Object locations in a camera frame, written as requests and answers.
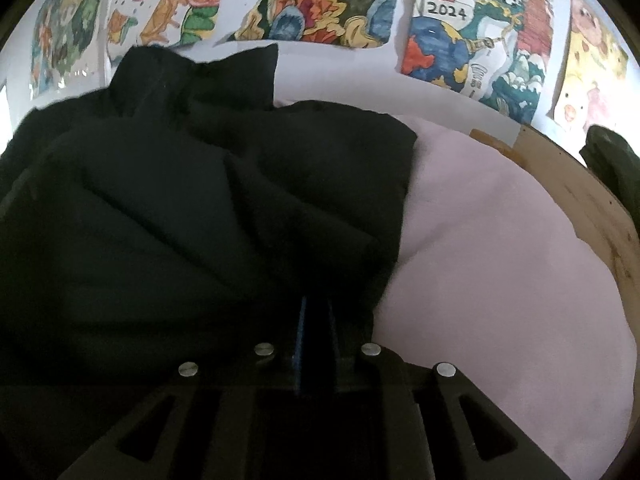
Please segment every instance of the drawing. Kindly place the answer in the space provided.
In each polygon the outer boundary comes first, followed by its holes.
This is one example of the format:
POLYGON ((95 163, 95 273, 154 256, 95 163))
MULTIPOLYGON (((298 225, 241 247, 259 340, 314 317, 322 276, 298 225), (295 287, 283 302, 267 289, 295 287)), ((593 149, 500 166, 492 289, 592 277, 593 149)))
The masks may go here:
POLYGON ((415 0, 402 73, 529 124, 553 33, 552 0, 415 0))
POLYGON ((286 40, 351 48, 385 44, 397 0, 258 0, 230 40, 286 40))
POLYGON ((137 45, 177 46, 208 38, 220 0, 111 0, 107 51, 117 62, 137 45))
POLYGON ((31 99, 98 70, 100 0, 45 0, 31 42, 31 99))
POLYGON ((571 0, 571 29, 562 86, 549 115, 568 135, 563 145, 584 145, 592 124, 611 130, 620 116, 628 55, 584 0, 571 0))

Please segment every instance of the pink fabric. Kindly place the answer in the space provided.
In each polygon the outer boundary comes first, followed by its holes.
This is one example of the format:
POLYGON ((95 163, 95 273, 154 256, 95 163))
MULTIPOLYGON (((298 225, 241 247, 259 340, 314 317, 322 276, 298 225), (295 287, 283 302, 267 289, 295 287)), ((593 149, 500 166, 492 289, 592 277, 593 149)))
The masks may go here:
POLYGON ((374 341, 457 365, 573 480, 624 443, 636 343, 609 269, 532 176, 459 132, 418 134, 374 341))

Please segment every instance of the wooden surface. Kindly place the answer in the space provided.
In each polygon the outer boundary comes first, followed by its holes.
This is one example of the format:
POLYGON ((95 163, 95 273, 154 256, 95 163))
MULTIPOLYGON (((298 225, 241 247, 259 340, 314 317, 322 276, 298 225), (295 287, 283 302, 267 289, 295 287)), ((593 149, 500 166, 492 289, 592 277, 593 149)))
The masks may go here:
MULTIPOLYGON (((471 133, 535 177, 572 222, 577 237, 609 267, 626 320, 640 346, 640 241, 626 209, 589 170, 537 130, 523 126, 513 148, 494 146, 485 135, 477 130, 471 133)), ((639 372, 636 364, 629 431, 640 415, 639 372)))

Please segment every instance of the black cloth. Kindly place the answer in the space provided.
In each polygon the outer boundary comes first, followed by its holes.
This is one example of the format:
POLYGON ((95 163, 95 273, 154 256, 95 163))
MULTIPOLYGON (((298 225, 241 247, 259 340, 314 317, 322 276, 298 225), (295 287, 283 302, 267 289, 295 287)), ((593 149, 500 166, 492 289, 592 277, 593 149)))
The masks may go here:
POLYGON ((629 211, 640 233, 640 158, 619 134, 591 126, 580 150, 587 167, 629 211))
POLYGON ((275 45, 206 64, 135 48, 0 157, 0 431, 34 477, 181 362, 268 340, 303 294, 370 333, 415 134, 345 105, 274 108, 276 61, 275 45))

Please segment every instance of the bright light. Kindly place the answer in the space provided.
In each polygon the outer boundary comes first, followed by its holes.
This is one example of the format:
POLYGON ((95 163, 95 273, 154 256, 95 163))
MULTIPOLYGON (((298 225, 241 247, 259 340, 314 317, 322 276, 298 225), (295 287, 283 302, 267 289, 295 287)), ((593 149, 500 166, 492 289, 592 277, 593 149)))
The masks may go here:
POLYGON ((0 89, 0 153, 4 152, 7 143, 14 136, 9 116, 9 101, 6 98, 6 85, 0 89))

